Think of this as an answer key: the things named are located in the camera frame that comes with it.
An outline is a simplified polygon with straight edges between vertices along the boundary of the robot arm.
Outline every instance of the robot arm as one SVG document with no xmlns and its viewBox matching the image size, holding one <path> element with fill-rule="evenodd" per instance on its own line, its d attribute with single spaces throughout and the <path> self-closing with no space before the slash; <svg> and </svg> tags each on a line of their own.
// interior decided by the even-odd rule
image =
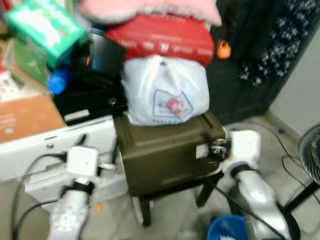
<svg viewBox="0 0 320 240">
<path fill-rule="evenodd" d="M 231 132 L 231 151 L 223 161 L 222 171 L 231 176 L 236 186 L 230 191 L 233 199 L 277 230 L 286 240 L 291 240 L 287 221 L 279 209 L 277 194 L 255 171 L 260 155 L 260 135 L 252 130 Z M 250 240 L 278 240 L 280 237 L 265 224 L 237 209 L 245 218 Z"/>
<path fill-rule="evenodd" d="M 64 187 L 61 199 L 50 215 L 48 240 L 78 240 L 89 215 L 89 201 L 95 188 L 99 153 L 96 149 L 74 146 L 67 152 L 66 170 L 76 180 Z"/>
<path fill-rule="evenodd" d="M 76 180 L 62 192 L 50 215 L 48 240 L 78 240 L 89 215 L 89 199 L 94 184 Z"/>
</svg>

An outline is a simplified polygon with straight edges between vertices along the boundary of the red box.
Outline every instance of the red box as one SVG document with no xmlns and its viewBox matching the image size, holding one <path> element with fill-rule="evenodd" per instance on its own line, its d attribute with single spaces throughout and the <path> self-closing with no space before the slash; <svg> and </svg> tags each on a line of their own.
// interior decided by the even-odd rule
<svg viewBox="0 0 320 240">
<path fill-rule="evenodd" d="M 127 49 L 127 60 L 158 54 L 194 60 L 207 67 L 214 55 L 214 41 L 205 23 L 188 17 L 138 15 L 110 28 L 105 36 Z"/>
<path fill-rule="evenodd" d="M 4 10 L 10 10 L 13 6 L 12 6 L 12 4 L 11 4 L 11 2 L 10 2 L 10 0 L 1 0 L 1 5 L 2 5 L 2 7 L 4 7 Z"/>
</svg>

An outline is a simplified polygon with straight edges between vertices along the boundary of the black electrical wire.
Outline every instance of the black electrical wire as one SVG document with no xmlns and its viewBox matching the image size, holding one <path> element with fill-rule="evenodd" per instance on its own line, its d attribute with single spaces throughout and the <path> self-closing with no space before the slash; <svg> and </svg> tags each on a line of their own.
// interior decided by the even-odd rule
<svg viewBox="0 0 320 240">
<path fill-rule="evenodd" d="M 291 193 L 291 195 L 290 195 L 290 197 L 288 198 L 288 200 L 286 201 L 286 203 L 288 203 L 288 202 L 290 202 L 295 196 L 296 196 L 296 194 L 298 193 L 298 192 L 300 192 L 301 191 L 301 189 L 303 189 L 304 188 L 304 186 L 298 186 L 298 187 L 296 187 L 295 189 L 294 189 L 294 191 L 293 191 L 293 193 Z"/>
<path fill-rule="evenodd" d="M 116 164 L 117 158 L 118 158 L 118 151 L 119 151 L 119 139 L 116 138 L 115 139 L 115 144 L 113 147 L 113 151 L 112 151 L 112 158 L 111 158 L 111 163 L 112 164 Z"/>
<path fill-rule="evenodd" d="M 32 164 L 28 167 L 28 169 L 25 171 L 24 175 L 22 176 L 21 181 L 19 182 L 16 191 L 14 193 L 13 197 L 13 203 L 12 203 L 12 210 L 11 210 L 11 240 L 18 240 L 17 239 L 17 226 L 16 226 L 16 217 L 17 217 L 17 211 L 18 211 L 18 202 L 20 197 L 20 192 L 22 191 L 23 185 L 25 181 L 28 179 L 31 170 L 45 157 L 53 157 L 61 159 L 65 154 L 43 154 L 39 157 L 37 157 Z"/>
<path fill-rule="evenodd" d="M 257 221 L 264 224 L 267 228 L 269 228 L 274 234 L 276 234 L 280 239 L 286 240 L 285 236 L 283 236 L 280 232 L 278 232 L 273 226 L 268 224 L 266 221 L 264 221 L 261 217 L 254 214 L 253 212 L 247 210 L 245 207 L 241 206 L 240 203 L 238 203 L 236 200 L 234 200 L 232 197 L 230 197 L 227 193 L 222 191 L 219 187 L 215 186 L 215 189 L 222 194 L 226 199 L 228 199 L 230 202 L 232 202 L 234 205 L 236 205 L 238 208 L 242 209 L 244 212 L 255 218 Z"/>
<path fill-rule="evenodd" d="M 78 140 L 75 142 L 74 146 L 82 146 L 85 145 L 85 142 L 88 140 L 87 134 L 81 134 Z"/>
<path fill-rule="evenodd" d="M 288 152 L 288 150 L 286 149 L 285 145 L 283 144 L 283 142 L 281 141 L 280 137 L 278 136 L 278 134 L 276 134 L 275 131 L 273 131 L 271 128 L 267 127 L 267 126 L 264 126 L 262 124 L 259 124 L 259 123 L 251 123 L 251 122 L 242 122 L 244 124 L 249 124 L 249 125 L 256 125 L 256 126 L 259 126 L 259 127 L 262 127 L 266 130 L 268 130 L 271 134 L 273 134 L 276 139 L 278 140 L 278 142 L 280 143 L 282 149 L 284 150 L 285 154 L 288 156 L 288 158 L 291 159 L 292 162 L 294 162 L 294 164 L 296 164 L 299 168 L 303 169 L 303 167 L 297 163 L 294 158 L 291 156 L 291 154 Z"/>
<path fill-rule="evenodd" d="M 256 126 L 262 127 L 262 128 L 264 128 L 264 129 L 268 130 L 271 134 L 273 134 L 273 135 L 276 137 L 276 139 L 278 140 L 278 142 L 280 143 L 281 147 L 283 148 L 283 150 L 284 150 L 284 152 L 285 152 L 285 154 L 286 154 L 286 156 L 283 156 L 283 157 L 281 158 L 281 162 L 282 162 L 282 166 L 283 166 L 284 170 L 286 171 L 286 173 L 287 173 L 288 175 L 290 175 L 293 179 L 295 179 L 298 183 L 300 183 L 303 188 L 306 188 L 306 184 L 303 184 L 299 179 L 297 179 L 297 178 L 296 178 L 291 172 L 289 172 L 289 170 L 287 169 L 284 161 L 285 161 L 286 158 L 289 158 L 295 165 L 297 165 L 300 169 L 304 170 L 304 168 L 303 168 L 298 162 L 295 161 L 294 157 L 292 157 L 292 156 L 289 154 L 289 152 L 287 151 L 285 145 L 284 145 L 283 142 L 281 141 L 280 137 L 279 137 L 272 129 L 270 129 L 269 127 L 264 126 L 264 125 L 262 125 L 262 124 L 252 123 L 252 122 L 242 122 L 242 123 L 248 124 L 248 125 L 256 125 Z M 288 201 L 290 201 L 290 200 L 296 195 L 296 193 L 297 193 L 298 191 L 300 191 L 300 189 L 301 189 L 301 188 L 299 188 L 298 190 L 295 190 L 294 193 L 291 195 L 291 197 L 290 197 L 290 199 L 289 199 Z M 316 201 L 318 202 L 318 204 L 319 204 L 319 206 L 320 206 L 320 200 L 319 200 L 319 198 L 315 195 L 315 193 L 313 193 L 312 195 L 314 196 L 314 198 L 316 199 Z M 313 230 L 311 233 L 307 233 L 307 232 L 303 232 L 303 233 L 304 233 L 305 235 L 309 236 L 309 237 L 312 237 L 312 235 L 314 235 L 314 234 L 317 233 L 317 231 L 319 230 L 319 228 L 320 228 L 320 222 L 319 222 L 319 224 L 317 225 L 317 227 L 315 228 L 315 230 Z"/>
<path fill-rule="evenodd" d="M 53 203 L 56 203 L 58 202 L 59 199 L 54 199 L 54 200 L 50 200 L 50 201 L 44 201 L 44 202 L 39 202 L 35 205 L 33 205 L 32 207 L 30 207 L 27 211 L 24 212 L 24 214 L 22 215 L 22 217 L 20 218 L 20 221 L 18 222 L 18 224 L 16 225 L 16 239 L 18 240 L 19 239 L 19 231 L 25 221 L 25 219 L 27 218 L 27 216 L 33 211 L 35 210 L 36 208 L 38 207 L 41 207 L 41 206 L 44 206 L 44 205 L 48 205 L 48 204 L 53 204 Z"/>
</svg>

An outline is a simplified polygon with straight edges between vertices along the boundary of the clutter pile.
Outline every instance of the clutter pile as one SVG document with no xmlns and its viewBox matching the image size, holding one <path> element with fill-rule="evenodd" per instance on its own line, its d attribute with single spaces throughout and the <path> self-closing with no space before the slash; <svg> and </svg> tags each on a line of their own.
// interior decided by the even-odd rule
<svg viewBox="0 0 320 240">
<path fill-rule="evenodd" d="M 159 126 L 209 110 L 208 26 L 222 24 L 214 1 L 10 2 L 1 1 L 0 143 L 107 115 Z M 27 105 L 45 127 L 14 135 Z"/>
</svg>

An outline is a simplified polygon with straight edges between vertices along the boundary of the logo on bag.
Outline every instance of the logo on bag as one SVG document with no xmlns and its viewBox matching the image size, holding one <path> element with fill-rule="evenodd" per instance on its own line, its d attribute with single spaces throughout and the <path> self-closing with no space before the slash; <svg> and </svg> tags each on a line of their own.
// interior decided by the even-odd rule
<svg viewBox="0 0 320 240">
<path fill-rule="evenodd" d="M 183 120 L 192 115 L 194 109 L 182 91 L 179 96 L 167 91 L 155 90 L 153 98 L 153 116 L 168 118 L 168 121 Z"/>
</svg>

